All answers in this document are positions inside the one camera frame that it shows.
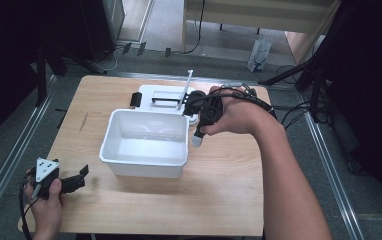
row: black device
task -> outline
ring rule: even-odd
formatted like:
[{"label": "black device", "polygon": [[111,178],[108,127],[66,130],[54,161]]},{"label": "black device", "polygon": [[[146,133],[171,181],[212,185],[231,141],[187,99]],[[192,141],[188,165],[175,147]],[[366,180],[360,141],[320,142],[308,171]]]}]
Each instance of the black device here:
[{"label": "black device", "polygon": [[[245,91],[240,91],[233,87],[243,86]],[[219,93],[221,90],[229,89],[232,93]],[[192,116],[200,113],[200,121],[198,122],[197,129],[194,133],[191,143],[195,147],[199,147],[203,141],[204,133],[200,131],[202,126],[213,125],[222,117],[223,104],[222,97],[232,97],[235,99],[245,100],[258,105],[259,107],[270,113],[275,119],[275,111],[266,102],[257,98],[256,90],[250,88],[246,84],[239,85],[222,85],[221,88],[206,95],[204,92],[196,90],[190,94],[185,95],[184,104],[185,109],[183,115]]]},{"label": "black device", "polygon": [[[31,234],[29,232],[28,224],[26,222],[26,213],[29,208],[40,198],[48,199],[49,190],[51,183],[54,179],[59,177],[59,162],[58,159],[53,161],[38,158],[37,166],[33,167],[26,175],[23,177],[22,184],[20,186],[19,191],[19,206],[20,206],[20,216],[22,218],[22,230],[26,239],[32,239]],[[60,195],[65,193],[71,193],[76,191],[77,189],[85,186],[85,176],[89,173],[88,165],[83,167],[78,175],[68,177],[65,179],[60,179],[62,182],[62,188],[60,191]],[[35,189],[32,194],[33,202],[29,206],[29,208],[24,211],[23,204],[23,192],[26,187],[26,184],[31,183]]]}]

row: gray floor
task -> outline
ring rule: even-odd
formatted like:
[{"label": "gray floor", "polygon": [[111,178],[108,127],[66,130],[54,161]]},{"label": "gray floor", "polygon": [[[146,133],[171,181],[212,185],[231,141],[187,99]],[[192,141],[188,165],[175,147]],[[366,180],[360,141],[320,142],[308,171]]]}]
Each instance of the gray floor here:
[{"label": "gray floor", "polygon": [[[251,32],[250,29],[234,29],[232,26],[225,26],[225,28],[228,28],[228,31],[234,32]],[[121,51],[118,51],[116,53],[118,65],[114,70],[109,71],[109,75],[149,77],[149,75],[143,74],[157,74],[151,75],[151,78],[163,78],[163,76],[160,75],[180,76],[184,78],[187,75],[188,69],[194,69],[194,76],[196,76],[197,80],[219,81],[219,79],[229,79],[256,84],[258,80],[269,79],[286,70],[286,68],[289,68],[283,67],[279,69],[281,65],[292,64],[292,61],[290,61],[292,58],[289,53],[289,48],[287,48],[286,42],[284,42],[285,38],[282,37],[282,33],[267,31],[267,37],[272,40],[277,40],[273,41],[272,55],[276,54],[278,57],[271,58],[272,61],[265,67],[264,72],[250,73],[246,68],[247,60],[244,57],[234,59],[234,57],[232,57],[234,54],[230,53],[232,56],[225,54],[227,49],[223,48],[224,46],[240,46],[240,44],[234,45],[235,38],[225,38],[228,34],[213,31],[210,32],[210,34],[206,33],[205,36],[207,36],[207,38],[203,37],[203,47],[201,49],[205,47],[204,44],[211,44],[215,46],[213,49],[219,50],[218,55],[213,55],[212,57],[202,56],[201,52],[199,52],[195,54],[195,56],[174,54],[169,58],[165,58],[163,51],[150,51],[151,48],[145,51],[141,56],[137,56],[136,49],[131,49],[127,54],[121,54]],[[209,39],[222,39],[225,45],[218,45],[216,47],[215,43],[209,41]],[[247,45],[249,45],[250,48],[253,41],[253,39],[247,40]],[[111,68],[115,65],[115,62],[114,59],[109,56],[98,64],[104,68]],[[80,79],[84,75],[89,74],[84,68],[71,61],[67,60],[67,65],[68,72],[66,76],[56,77],[53,95],[45,115],[37,126],[24,152],[20,155],[20,162],[18,166],[15,166],[13,176],[7,182],[7,187],[0,198],[0,239],[22,238],[22,234],[17,230],[17,221],[19,219],[17,203],[18,182],[25,170],[33,166],[37,157],[45,157],[48,154],[58,131],[57,126],[63,118],[63,113],[55,111],[55,109],[68,109]],[[302,101],[300,94],[294,90],[293,86],[285,82],[269,87],[268,91],[272,104],[275,106],[292,107]],[[17,138],[22,133],[29,117],[35,110],[35,100],[36,92],[32,92],[19,106],[16,112],[0,127],[0,168],[3,166]],[[279,119],[282,119],[285,112],[286,111],[277,111]],[[297,114],[299,114],[299,112],[295,112],[292,115],[296,116]],[[338,172],[339,180],[343,184],[345,193],[357,216],[364,239],[382,239],[382,185],[368,175],[356,176],[351,174],[347,169],[346,155],[332,127],[325,124],[319,124],[318,127],[328,146],[331,159]],[[306,121],[305,118],[301,118],[287,130],[287,133],[293,151],[319,198],[334,239],[354,239],[351,238],[351,235],[348,233],[346,222],[344,221],[340,206],[337,203],[337,198],[331,188],[331,181],[326,174],[324,163],[309,129],[308,121]],[[74,235],[62,234],[61,238],[74,239]]]}]

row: white plastic bin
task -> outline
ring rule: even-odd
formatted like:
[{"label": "white plastic bin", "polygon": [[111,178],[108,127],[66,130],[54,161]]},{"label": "white plastic bin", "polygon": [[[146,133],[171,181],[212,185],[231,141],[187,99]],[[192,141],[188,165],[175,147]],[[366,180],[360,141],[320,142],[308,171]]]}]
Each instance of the white plastic bin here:
[{"label": "white plastic bin", "polygon": [[188,160],[188,128],[178,114],[115,110],[100,159],[116,175],[179,178]]}]

